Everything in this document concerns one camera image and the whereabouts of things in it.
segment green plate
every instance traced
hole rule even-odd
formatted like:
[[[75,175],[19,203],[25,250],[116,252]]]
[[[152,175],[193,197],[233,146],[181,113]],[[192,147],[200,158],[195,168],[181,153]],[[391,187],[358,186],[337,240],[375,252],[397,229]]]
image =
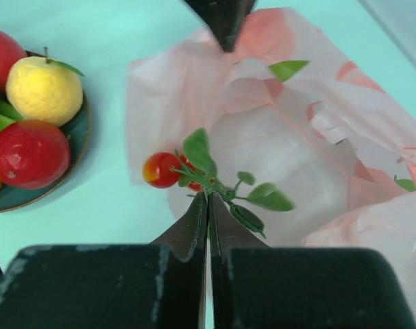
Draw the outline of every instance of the green plate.
[[[29,56],[40,56],[37,53],[28,51]],[[24,188],[3,186],[0,189],[0,212],[14,210],[17,208],[24,207],[28,204],[32,204],[44,196],[50,194],[59,185],[65,182],[72,174],[77,165],[81,162],[84,152],[86,151],[90,133],[92,132],[92,110],[88,102],[86,93],[84,93],[84,100],[82,108],[79,110],[77,115],[70,120],[68,123],[60,127],[69,140],[71,146],[71,165],[54,183],[40,188],[38,190],[27,190]]]

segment pink plastic bag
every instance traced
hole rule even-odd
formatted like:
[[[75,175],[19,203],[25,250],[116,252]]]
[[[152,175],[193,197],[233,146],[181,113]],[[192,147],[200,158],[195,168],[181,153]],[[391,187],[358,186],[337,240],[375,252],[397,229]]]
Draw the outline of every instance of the pink plastic bag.
[[[281,83],[267,67],[285,60],[310,63]],[[132,63],[127,134],[134,183],[144,184],[150,155],[173,152],[199,127],[210,133],[223,183],[250,171],[296,203],[291,212],[246,205],[264,221],[266,243],[376,249],[411,302],[416,191],[394,176],[416,186],[416,120],[320,29],[290,8],[258,10],[247,17],[234,53],[223,53],[202,29]],[[176,218],[191,202],[188,192],[168,190]]]

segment red cherry tomato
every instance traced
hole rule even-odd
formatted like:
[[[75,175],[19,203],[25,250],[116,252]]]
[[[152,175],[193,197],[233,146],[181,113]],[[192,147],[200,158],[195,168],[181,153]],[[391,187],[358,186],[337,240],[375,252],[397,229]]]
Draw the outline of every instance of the red cherry tomato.
[[[174,154],[160,152],[152,155],[144,164],[144,180],[156,188],[173,186],[180,177],[180,173],[172,169],[181,169],[179,158]]]
[[[195,167],[191,164],[191,162],[188,161],[188,159],[186,158],[186,156],[184,156],[183,154],[180,156],[180,160],[186,164],[188,167],[190,167],[192,170],[195,171]]]
[[[203,187],[196,182],[191,182],[189,183],[188,187],[193,190],[194,192],[202,192],[203,191]]]

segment table surface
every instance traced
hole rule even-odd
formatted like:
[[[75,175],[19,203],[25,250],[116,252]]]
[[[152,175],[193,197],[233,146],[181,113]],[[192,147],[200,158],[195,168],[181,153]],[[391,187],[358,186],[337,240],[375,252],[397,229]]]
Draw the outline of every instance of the table surface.
[[[260,0],[292,6],[416,118],[416,70],[357,0]],[[93,109],[83,163],[49,196],[0,214],[0,265],[37,243],[148,243],[174,218],[164,191],[132,186],[125,142],[130,61],[174,46],[201,26],[180,0],[0,1],[0,30],[24,48],[81,69]]]

